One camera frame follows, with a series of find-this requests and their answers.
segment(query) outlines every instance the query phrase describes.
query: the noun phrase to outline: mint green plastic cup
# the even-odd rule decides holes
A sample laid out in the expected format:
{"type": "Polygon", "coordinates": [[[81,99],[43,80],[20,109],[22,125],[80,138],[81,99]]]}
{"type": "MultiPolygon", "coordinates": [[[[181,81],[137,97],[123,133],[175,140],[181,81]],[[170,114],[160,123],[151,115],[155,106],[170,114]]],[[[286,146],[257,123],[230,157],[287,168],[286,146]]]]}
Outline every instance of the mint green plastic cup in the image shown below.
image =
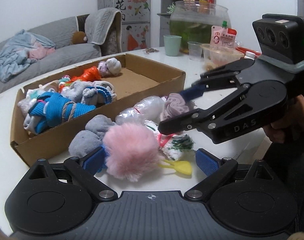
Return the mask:
{"type": "Polygon", "coordinates": [[[181,36],[164,35],[165,55],[172,57],[179,55],[181,39],[181,36]]]}

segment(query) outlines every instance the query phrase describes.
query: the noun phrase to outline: pink fluffy pom-pom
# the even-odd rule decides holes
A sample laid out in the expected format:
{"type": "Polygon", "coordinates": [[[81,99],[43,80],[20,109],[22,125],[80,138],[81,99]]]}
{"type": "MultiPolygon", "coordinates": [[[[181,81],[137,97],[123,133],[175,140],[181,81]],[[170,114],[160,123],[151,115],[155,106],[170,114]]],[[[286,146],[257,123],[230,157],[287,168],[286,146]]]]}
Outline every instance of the pink fluffy pom-pom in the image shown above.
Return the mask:
{"type": "Polygon", "coordinates": [[[124,123],[112,126],[103,139],[107,172],[118,179],[136,182],[156,169],[162,159],[159,144],[151,130],[143,125],[124,123]]]}

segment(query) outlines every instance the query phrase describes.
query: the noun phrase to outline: fish tank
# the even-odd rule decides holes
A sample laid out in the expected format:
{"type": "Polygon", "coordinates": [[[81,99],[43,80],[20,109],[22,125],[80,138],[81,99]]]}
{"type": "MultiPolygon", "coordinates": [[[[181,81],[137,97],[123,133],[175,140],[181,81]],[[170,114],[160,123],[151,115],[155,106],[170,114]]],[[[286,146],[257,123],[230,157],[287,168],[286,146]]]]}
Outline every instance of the fish tank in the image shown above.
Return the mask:
{"type": "Polygon", "coordinates": [[[228,9],[218,4],[199,1],[177,1],[170,17],[170,34],[181,36],[180,51],[189,53],[189,41],[210,43],[213,25],[223,21],[231,28],[228,9]]]}

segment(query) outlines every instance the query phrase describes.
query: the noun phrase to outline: human hand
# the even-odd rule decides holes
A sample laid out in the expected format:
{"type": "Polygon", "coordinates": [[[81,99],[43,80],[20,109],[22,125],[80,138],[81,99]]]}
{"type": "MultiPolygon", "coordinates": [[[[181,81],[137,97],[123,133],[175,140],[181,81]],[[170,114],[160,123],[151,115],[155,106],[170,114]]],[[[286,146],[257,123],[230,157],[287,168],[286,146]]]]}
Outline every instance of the human hand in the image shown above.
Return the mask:
{"type": "Polygon", "coordinates": [[[292,124],[298,124],[304,131],[304,97],[302,95],[295,98],[295,104],[288,106],[281,119],[264,126],[263,130],[272,142],[284,143],[285,132],[282,129],[292,124]]]}

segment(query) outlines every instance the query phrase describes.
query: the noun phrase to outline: light blue blanket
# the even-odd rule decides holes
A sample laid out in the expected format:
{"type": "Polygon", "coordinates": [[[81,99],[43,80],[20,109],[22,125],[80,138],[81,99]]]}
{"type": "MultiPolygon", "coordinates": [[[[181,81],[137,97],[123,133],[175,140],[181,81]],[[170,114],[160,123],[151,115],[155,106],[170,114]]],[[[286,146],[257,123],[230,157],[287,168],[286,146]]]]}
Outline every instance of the light blue blanket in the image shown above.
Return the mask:
{"type": "Polygon", "coordinates": [[[37,60],[28,58],[30,49],[36,49],[36,43],[45,48],[55,48],[55,44],[46,37],[21,30],[3,46],[0,51],[0,81],[8,82],[13,76],[26,70],[37,60]]]}

